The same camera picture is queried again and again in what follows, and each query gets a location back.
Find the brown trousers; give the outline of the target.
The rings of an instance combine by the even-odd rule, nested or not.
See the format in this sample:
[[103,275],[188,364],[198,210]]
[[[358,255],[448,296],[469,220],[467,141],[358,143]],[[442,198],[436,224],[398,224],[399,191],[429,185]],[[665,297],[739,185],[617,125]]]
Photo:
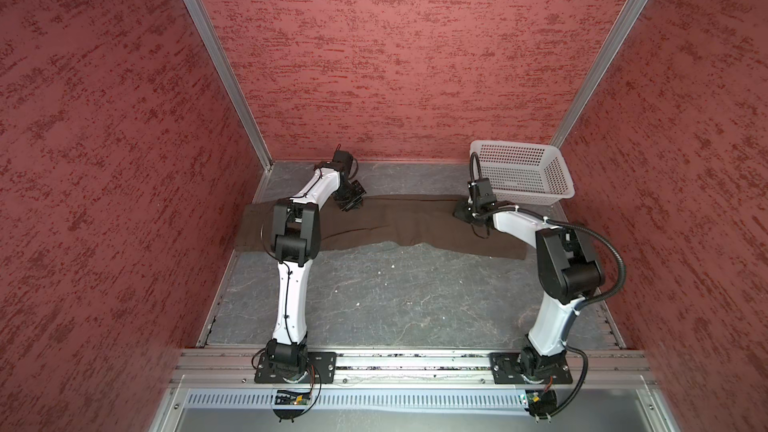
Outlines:
[[366,196],[361,206],[343,211],[328,199],[319,210],[320,250],[392,242],[491,258],[526,258],[528,245],[523,240],[455,216],[464,200],[458,195]]

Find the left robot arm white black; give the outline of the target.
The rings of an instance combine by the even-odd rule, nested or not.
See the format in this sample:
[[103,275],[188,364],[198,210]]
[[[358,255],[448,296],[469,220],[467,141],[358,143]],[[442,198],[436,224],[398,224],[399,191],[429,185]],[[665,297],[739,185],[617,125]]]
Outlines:
[[265,347],[267,367],[288,383],[310,373],[307,350],[306,295],[308,276],[322,240],[320,212],[328,200],[342,211],[362,204],[365,189],[355,179],[357,160],[342,151],[318,164],[297,193],[273,206],[269,245],[279,273],[277,319]]

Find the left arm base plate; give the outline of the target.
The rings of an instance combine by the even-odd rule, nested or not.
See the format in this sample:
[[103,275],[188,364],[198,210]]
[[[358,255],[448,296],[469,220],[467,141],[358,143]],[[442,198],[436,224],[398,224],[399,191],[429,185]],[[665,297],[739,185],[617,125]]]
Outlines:
[[257,384],[328,385],[334,381],[338,354],[310,351],[298,359],[297,365],[270,360],[266,352],[251,359]]

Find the white plastic basket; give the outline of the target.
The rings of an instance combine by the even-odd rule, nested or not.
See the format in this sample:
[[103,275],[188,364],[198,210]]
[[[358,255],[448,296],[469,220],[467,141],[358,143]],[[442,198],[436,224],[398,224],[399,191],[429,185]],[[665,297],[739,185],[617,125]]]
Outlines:
[[490,181],[501,201],[550,206],[575,196],[571,174],[557,147],[475,140],[470,154],[477,155],[480,177]]

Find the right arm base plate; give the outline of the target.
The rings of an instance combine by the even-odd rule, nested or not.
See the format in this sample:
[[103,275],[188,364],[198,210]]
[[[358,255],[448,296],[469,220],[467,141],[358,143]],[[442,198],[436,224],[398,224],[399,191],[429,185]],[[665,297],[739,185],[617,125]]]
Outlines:
[[569,385],[573,383],[564,352],[542,356],[533,348],[526,347],[520,352],[490,353],[489,361],[495,384]]

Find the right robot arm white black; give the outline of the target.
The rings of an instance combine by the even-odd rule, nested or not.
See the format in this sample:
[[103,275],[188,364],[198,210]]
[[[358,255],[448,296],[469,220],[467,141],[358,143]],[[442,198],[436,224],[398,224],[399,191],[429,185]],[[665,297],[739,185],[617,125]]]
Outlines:
[[566,343],[579,315],[577,306],[604,283],[596,252],[586,233],[556,225],[547,217],[518,206],[483,207],[459,200],[454,217],[511,235],[536,250],[538,280],[543,298],[536,321],[515,366],[502,367],[529,383],[547,381],[566,365]]

